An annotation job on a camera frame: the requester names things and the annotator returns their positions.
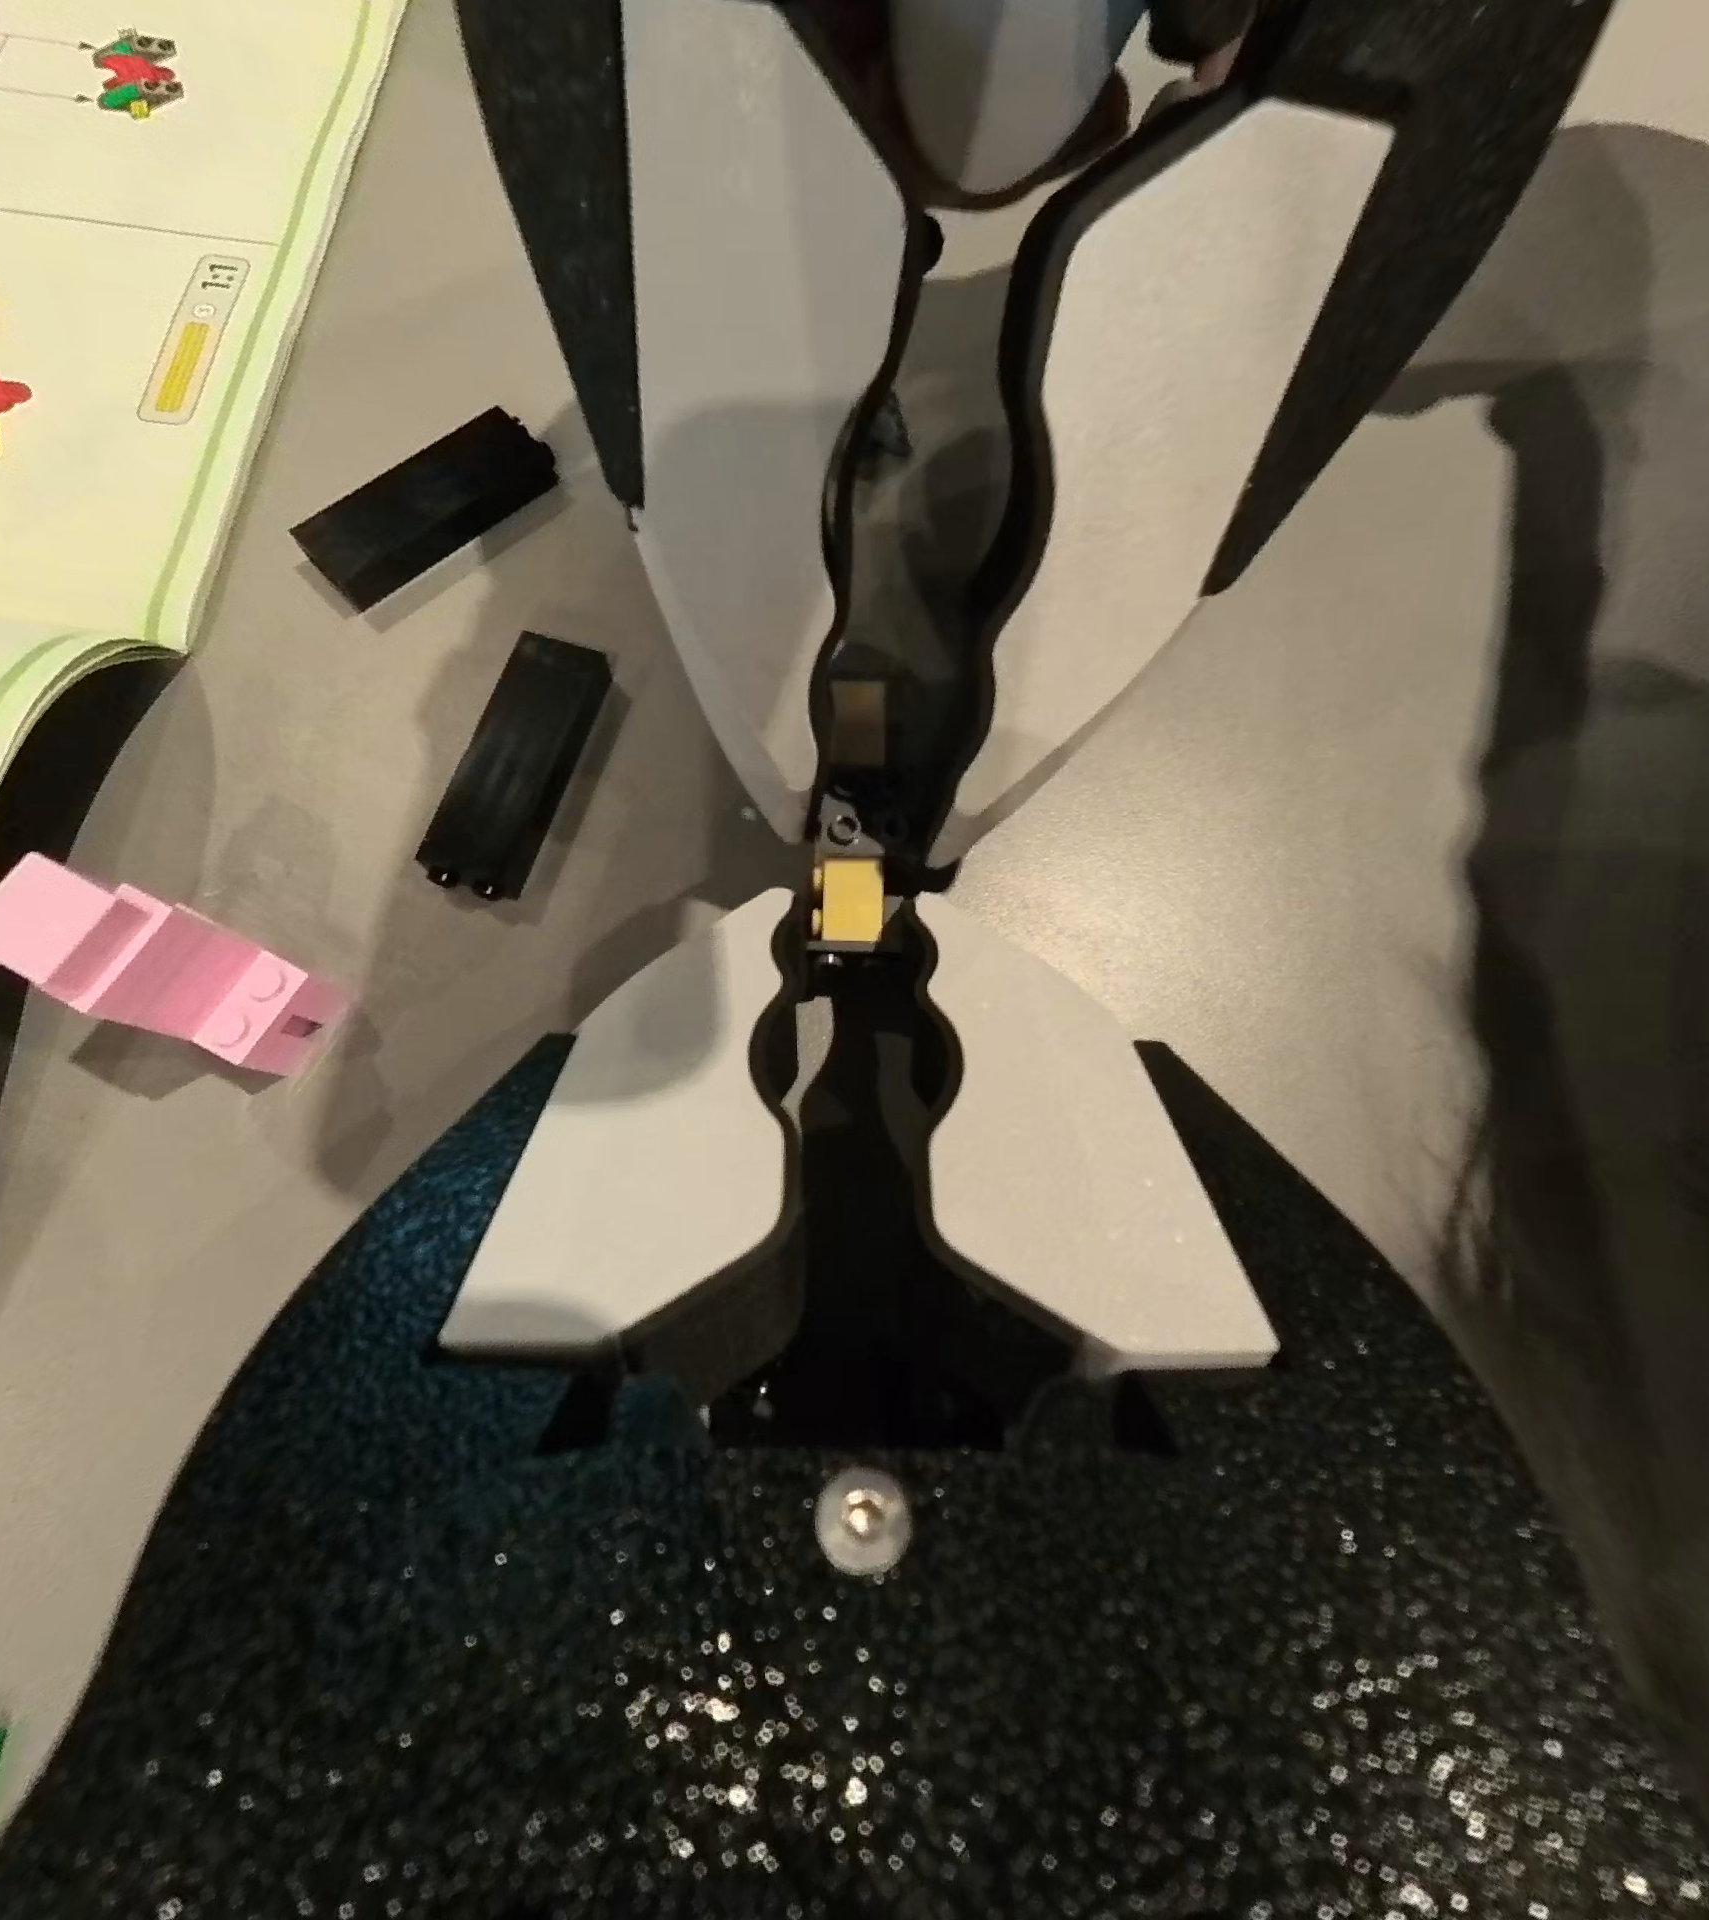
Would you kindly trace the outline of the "yellow long brick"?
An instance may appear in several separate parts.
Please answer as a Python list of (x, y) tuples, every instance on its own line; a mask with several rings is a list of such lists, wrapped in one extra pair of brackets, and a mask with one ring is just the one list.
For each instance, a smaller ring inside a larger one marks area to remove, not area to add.
[(880, 856), (828, 852), (814, 864), (811, 945), (822, 954), (873, 952), (885, 938), (891, 897)]

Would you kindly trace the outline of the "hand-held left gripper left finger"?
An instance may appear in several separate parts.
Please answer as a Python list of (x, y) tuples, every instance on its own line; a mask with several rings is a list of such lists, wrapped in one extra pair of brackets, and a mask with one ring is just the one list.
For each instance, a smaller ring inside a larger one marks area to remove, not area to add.
[(447, 1354), (639, 1354), (773, 1246), (798, 1151), (794, 922), (794, 890), (769, 886), (586, 1013), (443, 1322)]

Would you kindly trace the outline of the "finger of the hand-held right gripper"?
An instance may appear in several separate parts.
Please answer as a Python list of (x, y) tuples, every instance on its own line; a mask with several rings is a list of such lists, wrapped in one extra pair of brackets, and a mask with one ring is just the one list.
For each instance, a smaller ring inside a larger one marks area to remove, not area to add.
[(643, 454), (631, 523), (722, 758), (794, 844), (847, 574), (843, 458), (901, 330), (911, 202), (803, 8), (627, 1), (620, 27)]
[(1005, 351), (1039, 529), (1013, 535), (986, 731), (935, 865), (1053, 777), (1201, 604), (1394, 144), (1369, 115), (1215, 98), (1042, 242), (1039, 337)]

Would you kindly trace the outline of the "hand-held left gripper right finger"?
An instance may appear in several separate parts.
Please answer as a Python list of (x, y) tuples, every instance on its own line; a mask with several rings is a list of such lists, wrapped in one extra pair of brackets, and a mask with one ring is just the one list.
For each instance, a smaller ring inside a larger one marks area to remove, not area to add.
[(1080, 1374), (1268, 1365), (1279, 1338), (1122, 1024), (942, 896), (916, 922), (961, 1048), (928, 1148), (940, 1239), (1059, 1323)]

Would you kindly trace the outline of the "pink brick pig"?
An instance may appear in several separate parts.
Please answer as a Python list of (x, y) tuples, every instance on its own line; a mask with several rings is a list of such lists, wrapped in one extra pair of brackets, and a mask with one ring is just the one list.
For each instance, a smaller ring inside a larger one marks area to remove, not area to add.
[(26, 853), (0, 880), (0, 968), (101, 1024), (287, 1078), (348, 995), (263, 944), (137, 886)]

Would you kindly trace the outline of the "long black brick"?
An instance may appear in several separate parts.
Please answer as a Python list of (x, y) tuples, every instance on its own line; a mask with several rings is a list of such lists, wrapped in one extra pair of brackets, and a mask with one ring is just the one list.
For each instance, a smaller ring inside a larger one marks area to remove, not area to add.
[(522, 896), (612, 683), (594, 646), (517, 638), (417, 848), (436, 887)]
[(290, 527), (315, 571), (369, 611), (559, 484), (551, 444), (494, 406)]

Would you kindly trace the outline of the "pale green instruction booklet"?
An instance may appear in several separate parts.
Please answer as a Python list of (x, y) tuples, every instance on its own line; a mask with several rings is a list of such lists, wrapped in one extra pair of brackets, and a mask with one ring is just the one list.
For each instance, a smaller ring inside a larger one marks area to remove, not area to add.
[(404, 9), (0, 1), (0, 781), (193, 647)]

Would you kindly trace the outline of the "grey desk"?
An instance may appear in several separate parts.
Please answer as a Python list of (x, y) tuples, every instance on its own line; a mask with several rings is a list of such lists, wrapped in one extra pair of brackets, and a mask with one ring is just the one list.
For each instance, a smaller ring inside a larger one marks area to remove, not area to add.
[[(1621, 4), (1549, 225), (963, 872), (1470, 1347), (1709, 1812), (1709, 4)], [(0, 864), (252, 922), (356, 1024), (251, 1091), (0, 978), (0, 1821), (247, 1349), (517, 1057), (767, 886), (588, 472), (372, 620), (290, 521), (499, 399), (588, 448), (417, 4), (200, 646), (32, 733)], [(417, 848), (519, 636), (615, 683), (514, 899)]]

